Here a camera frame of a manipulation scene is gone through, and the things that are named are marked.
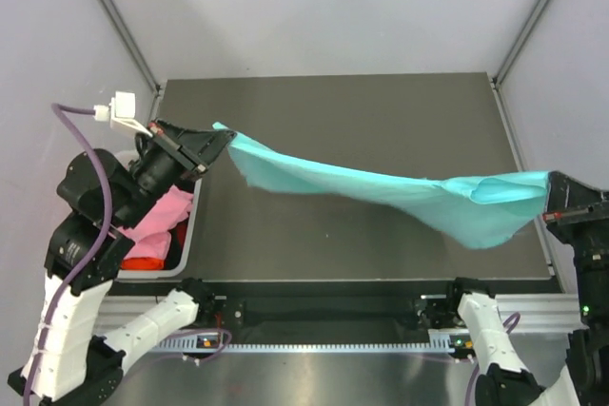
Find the pink cloth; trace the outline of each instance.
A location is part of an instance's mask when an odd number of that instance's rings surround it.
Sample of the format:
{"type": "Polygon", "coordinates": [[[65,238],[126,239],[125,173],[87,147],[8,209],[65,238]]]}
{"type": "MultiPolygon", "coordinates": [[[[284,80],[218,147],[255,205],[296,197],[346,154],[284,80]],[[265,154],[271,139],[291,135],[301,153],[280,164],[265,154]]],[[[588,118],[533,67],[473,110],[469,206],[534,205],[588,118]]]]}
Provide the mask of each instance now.
{"type": "Polygon", "coordinates": [[[172,186],[135,228],[119,229],[135,241],[125,259],[150,258],[164,261],[171,244],[169,230],[188,217],[192,194],[172,186]]]}

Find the dark gray tabletop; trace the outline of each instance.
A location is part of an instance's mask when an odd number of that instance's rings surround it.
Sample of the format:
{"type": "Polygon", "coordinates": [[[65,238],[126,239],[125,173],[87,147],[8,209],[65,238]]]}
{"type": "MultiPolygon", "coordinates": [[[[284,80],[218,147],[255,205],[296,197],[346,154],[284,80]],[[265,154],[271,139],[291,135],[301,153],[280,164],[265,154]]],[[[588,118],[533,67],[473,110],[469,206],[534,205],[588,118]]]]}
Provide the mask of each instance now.
{"type": "MultiPolygon", "coordinates": [[[[170,80],[160,116],[215,121],[285,154],[413,178],[516,170],[485,74],[170,80]]],[[[391,207],[204,178],[186,271],[206,280],[547,279],[533,224],[468,250],[391,207]]]]}

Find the white wall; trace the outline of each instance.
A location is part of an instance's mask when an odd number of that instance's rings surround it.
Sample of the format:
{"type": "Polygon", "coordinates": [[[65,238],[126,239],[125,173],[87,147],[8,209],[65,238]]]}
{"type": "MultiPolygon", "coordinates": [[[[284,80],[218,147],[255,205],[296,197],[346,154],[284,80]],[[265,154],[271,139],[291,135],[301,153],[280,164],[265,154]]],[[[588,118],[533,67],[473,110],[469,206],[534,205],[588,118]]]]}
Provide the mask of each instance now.
{"type": "Polygon", "coordinates": [[[535,0],[115,0],[161,79],[488,71],[535,0]]]}
{"type": "MultiPolygon", "coordinates": [[[[609,2],[554,0],[503,87],[529,168],[609,188],[609,2]]],[[[575,290],[569,249],[560,269],[575,290]]]]}
{"type": "MultiPolygon", "coordinates": [[[[6,375],[27,361],[43,298],[43,261],[68,214],[55,195],[78,145],[51,115],[52,102],[90,107],[135,91],[140,117],[151,94],[97,0],[0,0],[0,404],[19,404],[6,375]]],[[[91,120],[94,145],[130,146],[91,120]]]]}

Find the teal cloth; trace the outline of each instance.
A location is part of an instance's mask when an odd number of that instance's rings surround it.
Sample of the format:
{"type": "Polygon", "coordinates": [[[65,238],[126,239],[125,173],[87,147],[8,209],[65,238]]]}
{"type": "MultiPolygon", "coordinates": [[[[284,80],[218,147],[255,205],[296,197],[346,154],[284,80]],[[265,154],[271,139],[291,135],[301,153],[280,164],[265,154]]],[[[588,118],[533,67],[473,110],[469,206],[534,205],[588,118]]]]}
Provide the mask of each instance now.
{"type": "Polygon", "coordinates": [[[434,181],[319,164],[273,151],[242,133],[228,153],[249,185],[388,204],[474,249],[510,240],[543,211],[548,188],[545,171],[434,181]]]}

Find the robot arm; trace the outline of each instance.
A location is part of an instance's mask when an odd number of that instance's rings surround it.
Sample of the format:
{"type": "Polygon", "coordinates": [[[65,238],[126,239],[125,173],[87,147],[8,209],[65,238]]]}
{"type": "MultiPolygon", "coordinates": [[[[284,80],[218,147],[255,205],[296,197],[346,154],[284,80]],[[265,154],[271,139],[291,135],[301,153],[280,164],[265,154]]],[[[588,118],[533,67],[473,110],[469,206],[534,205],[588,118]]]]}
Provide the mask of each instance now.
{"type": "MultiPolygon", "coordinates": [[[[112,121],[116,121],[116,107],[112,106],[112,121]]],[[[128,118],[118,124],[133,130],[128,118]]],[[[42,316],[52,305],[54,312],[49,324],[41,319],[28,363],[9,376],[9,385],[23,395],[32,364],[37,364],[32,391],[43,399],[41,404],[101,404],[135,361],[158,342],[194,322],[214,321],[213,296],[201,282],[185,280],[129,325],[102,338],[92,335],[102,299],[133,245],[113,227],[136,226],[173,185],[200,179],[235,136],[230,130],[188,130],[162,120],[136,130],[141,157],[128,170],[108,151],[95,150],[108,176],[112,228],[92,261],[51,303],[60,284],[98,238],[104,217],[102,187],[87,154],[72,160],[57,187],[72,212],[53,232],[45,261],[42,316]],[[44,350],[38,351],[43,328],[47,337],[44,350]]]]}
{"type": "Polygon", "coordinates": [[[480,365],[476,406],[580,406],[566,367],[548,390],[535,381],[501,323],[495,297],[482,281],[457,279],[448,299],[469,330],[480,365]]]}
{"type": "Polygon", "coordinates": [[[609,405],[609,192],[559,172],[550,173],[549,186],[543,220],[550,233],[573,247],[587,328],[569,335],[566,366],[544,390],[514,351],[486,286],[456,280],[447,297],[470,331],[481,366],[477,406],[609,405]]]}

